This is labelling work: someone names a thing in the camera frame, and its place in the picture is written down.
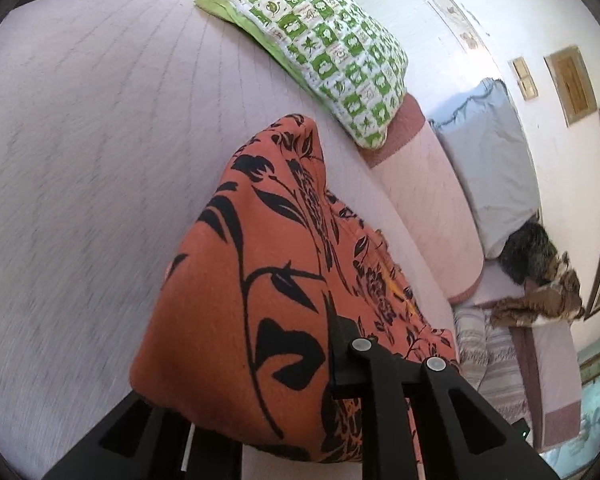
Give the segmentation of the orange black floral garment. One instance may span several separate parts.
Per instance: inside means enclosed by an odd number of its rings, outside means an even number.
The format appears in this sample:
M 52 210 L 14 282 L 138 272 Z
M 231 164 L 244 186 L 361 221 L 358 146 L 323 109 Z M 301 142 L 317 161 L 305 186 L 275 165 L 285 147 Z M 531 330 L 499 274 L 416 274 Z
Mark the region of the orange black floral garment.
M 356 462 L 361 403 L 328 388 L 331 313 L 403 359 L 456 358 L 385 237 L 329 192 L 315 122 L 288 115 L 232 156 L 184 237 L 132 388 L 278 456 Z

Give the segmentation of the striped grey pillow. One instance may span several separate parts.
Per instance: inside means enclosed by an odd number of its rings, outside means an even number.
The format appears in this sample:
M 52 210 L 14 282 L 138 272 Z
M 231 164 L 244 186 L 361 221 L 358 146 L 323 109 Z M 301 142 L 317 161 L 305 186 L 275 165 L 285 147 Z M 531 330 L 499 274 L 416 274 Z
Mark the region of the striped grey pillow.
M 533 444 L 531 410 L 513 336 L 508 328 L 493 327 L 490 314 L 475 307 L 455 308 L 460 370 L 505 420 L 511 424 L 522 418 L 526 421 L 526 440 Z

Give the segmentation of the brown patterned cloth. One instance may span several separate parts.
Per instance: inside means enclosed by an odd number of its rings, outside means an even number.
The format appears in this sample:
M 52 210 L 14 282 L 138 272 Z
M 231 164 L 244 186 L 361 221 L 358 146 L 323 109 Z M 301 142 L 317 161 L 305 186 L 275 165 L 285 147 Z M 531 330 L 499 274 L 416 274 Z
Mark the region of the brown patterned cloth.
M 498 300 L 491 309 L 490 322 L 494 327 L 532 328 L 557 322 L 571 324 L 584 315 L 578 274 L 564 252 L 553 281 L 522 297 Z

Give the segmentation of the dark furry cushion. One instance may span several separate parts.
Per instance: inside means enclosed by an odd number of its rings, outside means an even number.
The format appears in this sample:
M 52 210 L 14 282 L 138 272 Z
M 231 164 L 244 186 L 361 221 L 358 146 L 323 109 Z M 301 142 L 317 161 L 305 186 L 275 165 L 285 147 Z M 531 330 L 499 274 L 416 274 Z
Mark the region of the dark furry cushion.
M 554 280 L 559 258 L 544 226 L 529 220 L 506 240 L 498 263 L 518 285 L 527 280 L 545 285 Z

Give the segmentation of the pink bolster cushion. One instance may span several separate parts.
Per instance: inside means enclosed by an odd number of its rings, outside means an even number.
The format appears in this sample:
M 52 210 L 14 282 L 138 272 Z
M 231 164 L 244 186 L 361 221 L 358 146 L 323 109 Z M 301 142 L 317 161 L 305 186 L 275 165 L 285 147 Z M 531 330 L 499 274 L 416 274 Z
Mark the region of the pink bolster cushion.
M 460 180 L 418 102 L 407 94 L 386 143 L 362 150 L 443 295 L 455 306 L 476 291 L 484 255 Z

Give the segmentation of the grey blue pillow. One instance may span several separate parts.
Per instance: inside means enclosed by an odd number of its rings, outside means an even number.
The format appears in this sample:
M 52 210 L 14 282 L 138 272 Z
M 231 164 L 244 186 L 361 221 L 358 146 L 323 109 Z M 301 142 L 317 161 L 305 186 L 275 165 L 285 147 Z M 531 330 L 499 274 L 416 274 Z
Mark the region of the grey blue pillow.
M 541 209 L 527 137 L 501 79 L 436 108 L 429 123 L 460 180 L 484 256 L 496 259 L 506 240 Z

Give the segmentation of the green white patterned pillow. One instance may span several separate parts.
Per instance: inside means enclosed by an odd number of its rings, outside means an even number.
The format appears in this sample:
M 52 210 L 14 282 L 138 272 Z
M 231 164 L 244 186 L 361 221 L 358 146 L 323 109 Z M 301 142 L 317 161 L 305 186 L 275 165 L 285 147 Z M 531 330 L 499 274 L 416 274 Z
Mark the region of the green white patterned pillow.
M 354 0 L 195 0 L 267 50 L 360 148 L 378 150 L 406 95 L 407 55 Z

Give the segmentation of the beige wall switch plate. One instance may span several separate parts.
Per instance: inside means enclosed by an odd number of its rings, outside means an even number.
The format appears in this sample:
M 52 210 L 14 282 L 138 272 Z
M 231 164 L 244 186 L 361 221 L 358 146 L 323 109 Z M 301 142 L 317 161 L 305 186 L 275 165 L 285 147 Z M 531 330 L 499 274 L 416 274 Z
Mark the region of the beige wall switch plate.
M 509 61 L 509 65 L 515 75 L 518 88 L 525 101 L 531 101 L 539 96 L 538 88 L 536 88 L 529 67 L 521 56 Z

